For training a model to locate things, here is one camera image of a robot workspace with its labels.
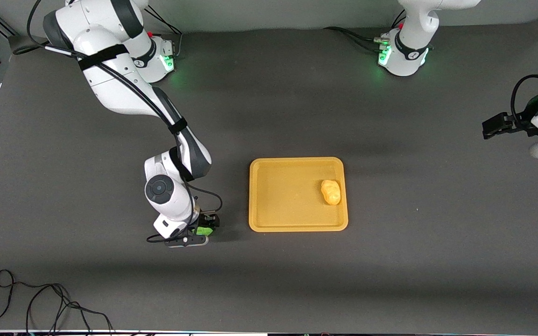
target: rectangular tray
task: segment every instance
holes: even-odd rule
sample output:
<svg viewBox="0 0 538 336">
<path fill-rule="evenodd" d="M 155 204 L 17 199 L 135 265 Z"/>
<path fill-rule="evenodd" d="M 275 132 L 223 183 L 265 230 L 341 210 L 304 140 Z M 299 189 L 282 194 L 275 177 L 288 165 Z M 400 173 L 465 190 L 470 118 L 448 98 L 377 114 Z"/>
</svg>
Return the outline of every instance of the rectangular tray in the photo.
<svg viewBox="0 0 538 336">
<path fill-rule="evenodd" d="M 323 180 L 340 185 L 329 205 Z M 256 159 L 250 164 L 248 225 L 256 232 L 341 231 L 348 225 L 344 164 L 337 157 Z"/>
</svg>

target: gray table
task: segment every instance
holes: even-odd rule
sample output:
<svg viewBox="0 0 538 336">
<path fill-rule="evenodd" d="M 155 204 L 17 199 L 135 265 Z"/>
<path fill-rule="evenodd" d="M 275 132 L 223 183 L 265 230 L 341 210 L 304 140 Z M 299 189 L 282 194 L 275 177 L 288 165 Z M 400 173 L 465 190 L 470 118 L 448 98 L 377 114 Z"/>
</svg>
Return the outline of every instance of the gray table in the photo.
<svg viewBox="0 0 538 336">
<path fill-rule="evenodd" d="M 142 164 L 173 146 L 162 122 L 103 108 L 72 59 L 12 57 L 0 268 L 64 283 L 119 329 L 538 334 L 535 140 L 481 136 L 538 73 L 538 21 L 445 27 L 433 44 L 397 78 L 333 31 L 188 34 L 160 86 L 212 153 L 196 185 L 226 204 L 211 244 L 172 250 L 144 241 L 156 212 Z M 536 93 L 525 83 L 519 106 Z M 344 231 L 248 227 L 250 162 L 297 156 L 344 161 Z M 32 293 L 18 290 L 0 328 L 23 327 Z M 55 307 L 37 301 L 37 327 Z"/>
</svg>

